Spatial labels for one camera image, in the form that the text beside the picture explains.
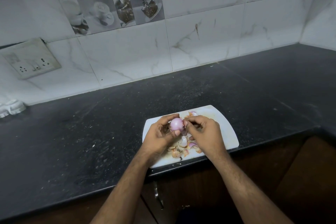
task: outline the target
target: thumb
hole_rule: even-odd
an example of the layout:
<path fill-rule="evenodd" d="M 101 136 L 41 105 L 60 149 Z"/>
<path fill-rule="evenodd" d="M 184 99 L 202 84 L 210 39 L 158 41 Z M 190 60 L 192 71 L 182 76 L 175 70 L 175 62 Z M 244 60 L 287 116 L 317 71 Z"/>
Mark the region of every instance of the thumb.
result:
<path fill-rule="evenodd" d="M 183 121 L 183 123 L 184 123 L 184 126 L 187 132 L 191 133 L 193 137 L 196 137 L 199 131 L 195 128 L 195 126 L 191 124 L 190 121 L 187 121 L 187 120 Z"/>
<path fill-rule="evenodd" d="M 181 134 L 181 132 L 179 130 L 174 130 L 174 131 L 166 134 L 164 139 L 166 140 L 167 144 L 169 144 L 174 140 L 174 138 L 178 137 L 180 134 Z"/>

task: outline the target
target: cabinet handle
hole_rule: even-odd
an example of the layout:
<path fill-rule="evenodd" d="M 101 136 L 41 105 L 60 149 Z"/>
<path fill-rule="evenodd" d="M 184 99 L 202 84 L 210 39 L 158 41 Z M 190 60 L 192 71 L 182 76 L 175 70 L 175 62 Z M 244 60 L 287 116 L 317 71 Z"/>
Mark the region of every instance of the cabinet handle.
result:
<path fill-rule="evenodd" d="M 158 193 L 158 184 L 154 182 L 154 194 L 155 194 L 155 199 L 159 202 L 161 210 L 163 210 L 163 200 L 160 199 L 159 193 Z"/>

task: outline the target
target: kitchen counter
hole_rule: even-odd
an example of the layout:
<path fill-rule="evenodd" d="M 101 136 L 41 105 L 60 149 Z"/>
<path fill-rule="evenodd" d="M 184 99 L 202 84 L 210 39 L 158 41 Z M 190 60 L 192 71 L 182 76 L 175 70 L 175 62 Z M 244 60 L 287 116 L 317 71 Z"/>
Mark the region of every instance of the kitchen counter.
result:
<path fill-rule="evenodd" d="M 205 105 L 239 151 L 307 131 L 336 135 L 336 52 L 295 44 L 28 107 L 0 119 L 0 220 L 116 185 L 149 118 Z M 149 171 L 165 175 L 200 157 Z"/>

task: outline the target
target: white cutting board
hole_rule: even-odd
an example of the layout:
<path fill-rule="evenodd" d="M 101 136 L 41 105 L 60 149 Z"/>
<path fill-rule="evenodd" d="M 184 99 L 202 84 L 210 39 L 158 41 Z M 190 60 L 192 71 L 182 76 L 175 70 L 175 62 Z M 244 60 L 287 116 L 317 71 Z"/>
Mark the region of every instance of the white cutting board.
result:
<path fill-rule="evenodd" d="M 239 146 L 238 138 L 232 126 L 230 125 L 228 120 L 224 117 L 224 115 L 222 115 L 221 112 L 218 111 L 215 107 L 213 107 L 212 105 L 207 105 L 207 106 L 198 107 L 198 108 L 194 108 L 194 109 L 190 109 L 190 110 L 186 110 L 186 111 L 182 111 L 178 113 L 180 114 L 180 117 L 184 119 L 184 117 L 189 115 L 190 111 L 195 111 L 198 115 L 203 115 L 205 117 L 214 119 L 215 121 L 219 123 L 220 129 L 222 132 L 223 141 L 225 144 L 225 148 L 227 150 L 237 148 Z M 162 116 L 146 120 L 145 127 L 143 128 L 143 133 L 142 133 L 142 141 L 144 141 L 145 136 L 149 130 L 149 127 L 153 123 L 157 122 L 161 117 Z M 183 160 L 204 156 L 203 152 L 197 153 L 195 149 L 193 148 L 188 151 L 189 151 L 189 155 L 187 155 L 186 157 L 182 156 L 182 160 L 180 160 L 180 158 L 173 158 L 170 155 L 170 153 L 166 153 L 165 151 L 162 157 L 153 166 L 151 166 L 151 168 L 161 167 L 164 165 L 180 162 Z"/>

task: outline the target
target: socket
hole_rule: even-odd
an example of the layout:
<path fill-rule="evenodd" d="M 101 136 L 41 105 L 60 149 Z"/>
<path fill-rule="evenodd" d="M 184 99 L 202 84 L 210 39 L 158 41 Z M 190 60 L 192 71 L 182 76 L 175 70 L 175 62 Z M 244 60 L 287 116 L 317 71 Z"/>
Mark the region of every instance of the socket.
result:
<path fill-rule="evenodd" d="M 40 38 L 16 44 L 0 51 L 15 76 L 27 79 L 61 68 L 53 54 Z"/>

